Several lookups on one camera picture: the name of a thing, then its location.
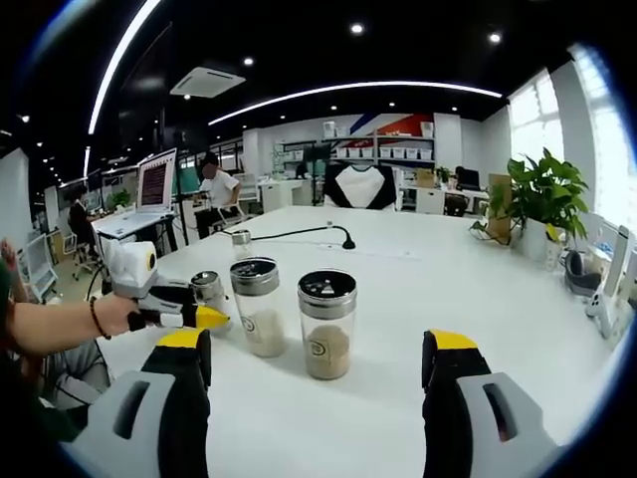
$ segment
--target ceiling light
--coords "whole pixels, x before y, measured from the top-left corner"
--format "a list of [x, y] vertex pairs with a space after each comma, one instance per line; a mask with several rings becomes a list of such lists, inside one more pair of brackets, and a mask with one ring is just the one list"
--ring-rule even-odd
[[[102, 105], [104, 104], [104, 100], [106, 98], [106, 92], [108, 91], [108, 87], [110, 86], [110, 82], [112, 81], [112, 77], [119, 66], [119, 62], [123, 58], [128, 46], [132, 42], [133, 38], [144, 24], [146, 19], [150, 16], [153, 10], [159, 5], [161, 0], [146, 0], [146, 3], [137, 11], [137, 14], [134, 16], [128, 28], [124, 32], [121, 40], [119, 40], [119, 44], [115, 51], [110, 57], [110, 61], [108, 62], [108, 66], [106, 67], [106, 72], [104, 73], [104, 77], [102, 78], [102, 82], [100, 83], [100, 89], [98, 90], [98, 95], [96, 96], [96, 102], [93, 106], [93, 113], [91, 114], [91, 122], [89, 123], [89, 135], [96, 132], [96, 126], [98, 125], [98, 118], [100, 117], [100, 111], [102, 110]], [[91, 150], [87, 149], [88, 153], [85, 153], [84, 157], [84, 176], [87, 175], [87, 171], [89, 170], [89, 157], [91, 155]]]
[[351, 27], [349, 27], [349, 30], [351, 31], [351, 33], [353, 33], [354, 35], [360, 35], [363, 32], [363, 28], [362, 25], [359, 23], [354, 23]]
[[291, 95], [285, 95], [284, 97], [278, 97], [271, 100], [267, 100], [266, 102], [257, 103], [256, 105], [251, 105], [249, 107], [245, 107], [241, 110], [237, 110], [233, 113], [229, 113], [223, 117], [219, 117], [217, 119], [213, 119], [208, 122], [209, 126], [216, 124], [221, 121], [228, 120], [233, 117], [237, 117], [238, 115], [242, 115], [243, 113], [251, 112], [252, 110], [256, 110], [258, 108], [266, 107], [268, 105], [273, 105], [275, 103], [286, 102], [287, 100], [293, 100], [295, 98], [306, 97], [308, 95], [316, 95], [319, 93], [326, 92], [335, 92], [339, 90], [350, 90], [354, 88], [376, 88], [376, 87], [421, 87], [421, 88], [441, 88], [445, 90], [456, 90], [461, 92], [469, 92], [476, 93], [478, 95], [486, 95], [488, 97], [493, 98], [501, 98], [502, 95], [499, 93], [490, 92], [489, 90], [481, 90], [480, 88], [473, 87], [465, 87], [464, 85], [454, 85], [448, 83], [434, 83], [434, 82], [406, 82], [406, 81], [385, 81], [385, 82], [364, 82], [364, 83], [348, 83], [345, 85], [335, 85], [332, 87], [323, 87], [316, 88], [314, 90], [307, 90], [305, 92], [293, 93]]

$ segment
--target jar lid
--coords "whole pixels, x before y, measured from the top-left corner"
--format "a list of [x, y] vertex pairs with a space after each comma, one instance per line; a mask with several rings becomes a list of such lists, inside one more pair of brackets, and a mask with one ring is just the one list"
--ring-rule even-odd
[[336, 269], [321, 269], [299, 280], [299, 307], [314, 318], [340, 319], [356, 309], [356, 280]]
[[243, 246], [245, 244], [250, 244], [251, 241], [252, 237], [250, 236], [250, 231], [248, 229], [241, 229], [240, 231], [232, 233], [233, 246]]
[[210, 287], [216, 293], [223, 293], [223, 286], [219, 274], [214, 271], [203, 271], [190, 279], [190, 283], [195, 287]]
[[251, 257], [230, 268], [232, 289], [241, 296], [265, 296], [279, 287], [277, 262], [269, 257]]

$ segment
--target black ceiling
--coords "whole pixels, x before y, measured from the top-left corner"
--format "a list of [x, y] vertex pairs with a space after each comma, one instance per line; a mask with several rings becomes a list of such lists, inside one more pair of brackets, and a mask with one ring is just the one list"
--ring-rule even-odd
[[[141, 0], [70, 2], [84, 5], [30, 64], [38, 35], [66, 2], [25, 0], [3, 12], [16, 26], [3, 41], [0, 78], [5, 146], [19, 143], [32, 158], [32, 192], [82, 174], [85, 147], [90, 170], [102, 157], [137, 161], [152, 149], [154, 121], [199, 128], [210, 142], [249, 127], [339, 114], [450, 112], [483, 120], [504, 100], [423, 88], [374, 88], [320, 94], [265, 107], [208, 127], [217, 117], [281, 95], [343, 83], [411, 80], [456, 83], [508, 95], [542, 67], [563, 61], [565, 48], [582, 40], [592, 14], [580, 2], [467, 0], [461, 2], [345, 1], [314, 3], [256, 0], [162, 0], [144, 24], [113, 79], [94, 137], [88, 137], [93, 103], [110, 55]], [[349, 25], [365, 27], [355, 37]], [[499, 45], [489, 42], [502, 33]], [[255, 64], [245, 67], [244, 57]], [[167, 92], [194, 67], [213, 64], [247, 81], [211, 100], [186, 102]], [[29, 115], [23, 124], [16, 115]]]

